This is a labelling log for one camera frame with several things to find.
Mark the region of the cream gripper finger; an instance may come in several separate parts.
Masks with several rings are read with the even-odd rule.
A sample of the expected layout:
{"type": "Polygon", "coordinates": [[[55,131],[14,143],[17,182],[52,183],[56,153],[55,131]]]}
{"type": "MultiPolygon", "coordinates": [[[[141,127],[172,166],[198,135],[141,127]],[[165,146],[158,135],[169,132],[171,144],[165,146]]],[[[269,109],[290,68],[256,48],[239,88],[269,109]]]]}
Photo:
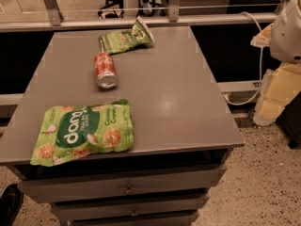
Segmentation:
{"type": "Polygon", "coordinates": [[[301,92],[301,65],[284,63],[267,70],[255,106],[253,121],[267,126],[275,122],[285,107],[301,92]]]}
{"type": "Polygon", "coordinates": [[[254,47],[264,48],[270,46],[272,24],[266,26],[259,34],[253,37],[250,44],[254,47]]]}

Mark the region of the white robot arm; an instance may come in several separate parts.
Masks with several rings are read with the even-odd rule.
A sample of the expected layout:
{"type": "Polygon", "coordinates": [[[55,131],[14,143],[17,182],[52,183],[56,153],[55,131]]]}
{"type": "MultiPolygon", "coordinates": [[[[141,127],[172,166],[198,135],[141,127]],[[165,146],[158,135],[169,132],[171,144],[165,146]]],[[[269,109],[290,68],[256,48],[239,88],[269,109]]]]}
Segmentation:
{"type": "Polygon", "coordinates": [[[285,107],[301,92],[301,0],[290,0],[275,21],[250,42],[270,48],[279,67],[263,76],[253,121],[259,126],[275,122],[285,107]]]}

